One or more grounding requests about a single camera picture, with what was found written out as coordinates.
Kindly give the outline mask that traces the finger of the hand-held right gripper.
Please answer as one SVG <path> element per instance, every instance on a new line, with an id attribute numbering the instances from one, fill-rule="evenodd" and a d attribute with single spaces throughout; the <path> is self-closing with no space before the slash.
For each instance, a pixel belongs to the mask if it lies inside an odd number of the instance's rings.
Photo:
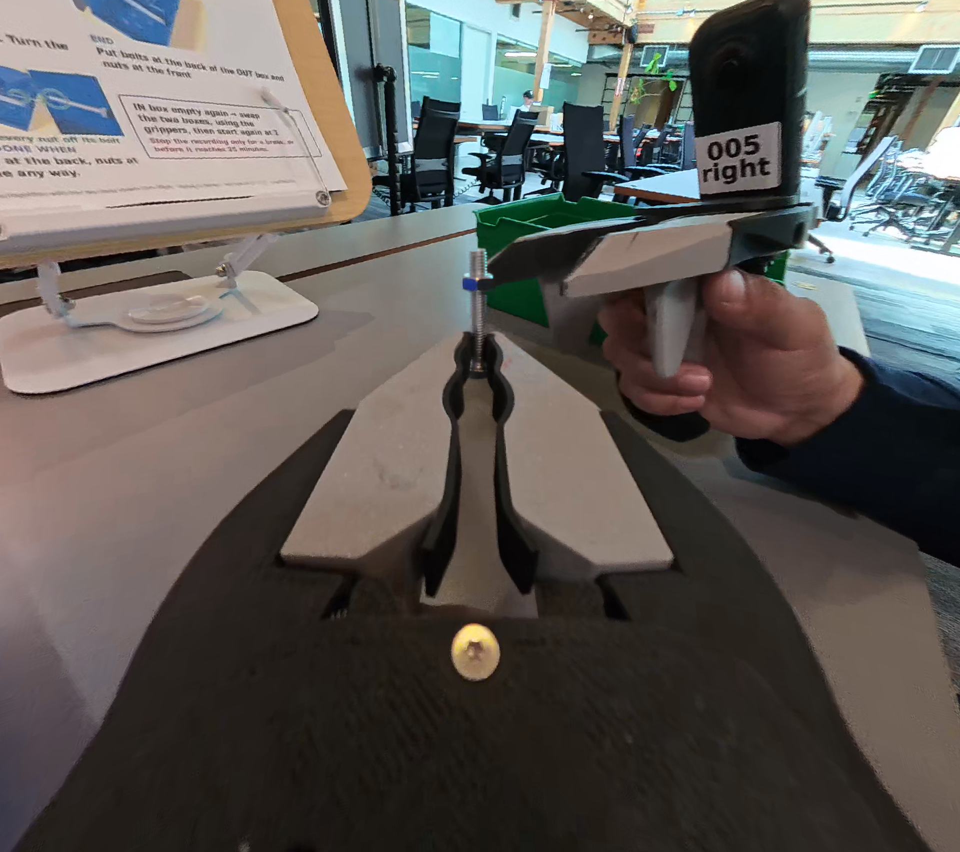
<path id="1" fill-rule="evenodd" d="M 562 282 L 569 298 L 607 296 L 721 271 L 733 238 L 729 222 L 665 222 L 606 234 Z"/>
<path id="2" fill-rule="evenodd" d="M 497 252 L 487 264 L 487 286 L 546 277 L 564 279 L 574 266 L 608 234 L 654 225 L 651 214 L 579 223 L 523 235 Z"/>

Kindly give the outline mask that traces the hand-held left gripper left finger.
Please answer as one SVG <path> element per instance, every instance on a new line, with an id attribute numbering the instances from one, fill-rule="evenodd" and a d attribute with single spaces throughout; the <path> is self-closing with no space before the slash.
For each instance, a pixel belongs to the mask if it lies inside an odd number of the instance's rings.
<path id="1" fill-rule="evenodd" d="M 474 337 L 440 341 L 362 400 L 280 550 L 289 566 L 438 593 L 456 544 Z"/>

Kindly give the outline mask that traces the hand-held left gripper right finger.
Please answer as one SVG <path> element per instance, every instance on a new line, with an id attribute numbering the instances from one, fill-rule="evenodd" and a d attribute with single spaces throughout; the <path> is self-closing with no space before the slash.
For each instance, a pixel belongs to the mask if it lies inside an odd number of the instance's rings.
<path id="1" fill-rule="evenodd" d="M 674 554 L 600 409 L 506 338 L 486 339 L 499 557 L 522 594 L 667 570 Z"/>

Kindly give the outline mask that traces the steel bolt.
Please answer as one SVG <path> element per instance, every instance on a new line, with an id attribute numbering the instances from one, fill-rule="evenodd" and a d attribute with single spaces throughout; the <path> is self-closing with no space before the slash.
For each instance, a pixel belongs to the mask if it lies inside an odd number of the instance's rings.
<path id="1" fill-rule="evenodd" d="M 483 277 L 488 271 L 487 251 L 478 248 L 469 253 L 466 275 Z M 471 319 L 471 360 L 469 375 L 471 378 L 486 377 L 486 340 L 487 340 L 487 294 L 469 292 Z"/>

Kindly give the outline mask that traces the person's right hand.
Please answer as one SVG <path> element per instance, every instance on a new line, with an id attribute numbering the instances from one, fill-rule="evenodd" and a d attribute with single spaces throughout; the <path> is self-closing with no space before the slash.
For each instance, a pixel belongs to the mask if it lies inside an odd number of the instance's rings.
<path id="1" fill-rule="evenodd" d="M 841 354 L 822 309 L 759 275 L 730 269 L 702 279 L 702 358 L 670 378 L 652 362 L 644 293 L 612 298 L 599 314 L 603 353 L 642 425 L 673 441 L 711 429 L 789 448 L 857 401 L 865 378 Z"/>

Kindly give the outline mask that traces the green plastic bin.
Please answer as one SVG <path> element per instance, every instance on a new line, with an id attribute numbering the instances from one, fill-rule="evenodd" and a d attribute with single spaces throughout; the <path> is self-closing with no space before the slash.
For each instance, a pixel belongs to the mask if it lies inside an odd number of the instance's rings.
<path id="1" fill-rule="evenodd" d="M 810 207 L 784 200 L 748 202 L 744 207 L 696 202 L 632 209 L 594 199 L 570 203 L 552 194 L 483 208 L 476 214 L 477 241 L 489 263 L 523 235 L 643 214 L 656 217 L 655 224 L 646 227 L 665 222 L 729 222 L 732 232 L 728 261 L 721 271 L 640 288 L 651 312 L 654 365 L 661 371 L 676 371 L 682 359 L 700 357 L 706 323 L 700 291 L 703 278 L 744 264 L 763 270 L 772 259 L 802 245 L 810 227 Z M 576 349 L 588 339 L 596 340 L 594 317 L 602 300 L 613 294 L 569 298 L 563 294 L 564 279 L 506 283 L 489 291 L 487 301 L 495 309 L 550 328 L 566 348 Z"/>

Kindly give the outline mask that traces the wood-top office table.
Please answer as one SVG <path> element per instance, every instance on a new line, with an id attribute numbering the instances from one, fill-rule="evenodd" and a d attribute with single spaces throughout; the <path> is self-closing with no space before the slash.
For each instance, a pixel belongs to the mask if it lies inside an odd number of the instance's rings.
<path id="1" fill-rule="evenodd" d="M 667 172 L 613 187 L 615 202 L 637 200 L 648 205 L 679 205 L 700 200 L 695 169 Z"/>

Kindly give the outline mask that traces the green hanging plant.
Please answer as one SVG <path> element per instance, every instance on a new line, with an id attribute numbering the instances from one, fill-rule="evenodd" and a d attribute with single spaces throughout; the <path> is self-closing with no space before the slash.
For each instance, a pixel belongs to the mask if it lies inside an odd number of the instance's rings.
<path id="1" fill-rule="evenodd" d="M 640 105 L 644 98 L 661 98 L 665 92 L 669 96 L 678 89 L 678 82 L 674 76 L 674 71 L 666 67 L 666 51 L 655 51 L 645 61 L 642 72 L 636 78 L 630 91 L 627 102 L 631 105 Z"/>

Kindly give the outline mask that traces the black office chair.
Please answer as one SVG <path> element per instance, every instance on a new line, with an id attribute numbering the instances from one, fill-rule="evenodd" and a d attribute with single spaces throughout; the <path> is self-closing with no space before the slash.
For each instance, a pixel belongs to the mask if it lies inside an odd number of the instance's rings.
<path id="1" fill-rule="evenodd" d="M 606 185 L 626 184 L 625 176 L 607 169 L 602 106 L 565 102 L 562 118 L 565 162 L 562 197 L 577 203 L 582 198 L 598 198 Z"/>
<path id="2" fill-rule="evenodd" d="M 479 191 L 489 192 L 481 204 L 495 206 L 522 197 L 526 176 L 526 152 L 530 145 L 539 114 L 515 113 L 506 136 L 485 153 L 472 153 L 478 164 L 465 167 L 462 172 L 476 179 Z"/>
<path id="3" fill-rule="evenodd" d="M 453 205 L 455 139 L 460 115 L 460 102 L 430 97 L 421 102 L 404 200 L 411 211 L 424 202 L 432 209 Z"/>

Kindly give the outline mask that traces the grey mesh office chair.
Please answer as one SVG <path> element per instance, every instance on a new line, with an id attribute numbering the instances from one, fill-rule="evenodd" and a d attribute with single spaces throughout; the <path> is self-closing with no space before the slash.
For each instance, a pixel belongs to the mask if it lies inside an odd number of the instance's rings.
<path id="1" fill-rule="evenodd" d="M 891 155 L 895 157 L 899 153 L 901 144 L 901 140 L 895 135 L 882 138 L 846 179 L 818 173 L 813 180 L 814 190 L 820 196 L 817 225 L 813 229 L 819 228 L 823 222 L 852 223 L 858 193 L 869 186 L 876 173 L 883 171 L 884 164 Z"/>

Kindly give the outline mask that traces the framed grey panel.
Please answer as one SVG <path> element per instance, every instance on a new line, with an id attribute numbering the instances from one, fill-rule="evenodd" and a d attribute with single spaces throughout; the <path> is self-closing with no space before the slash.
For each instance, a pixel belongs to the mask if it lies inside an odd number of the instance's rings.
<path id="1" fill-rule="evenodd" d="M 317 0 L 318 23 L 367 162 L 386 162 L 390 214 L 401 214 L 414 147 L 406 0 Z"/>

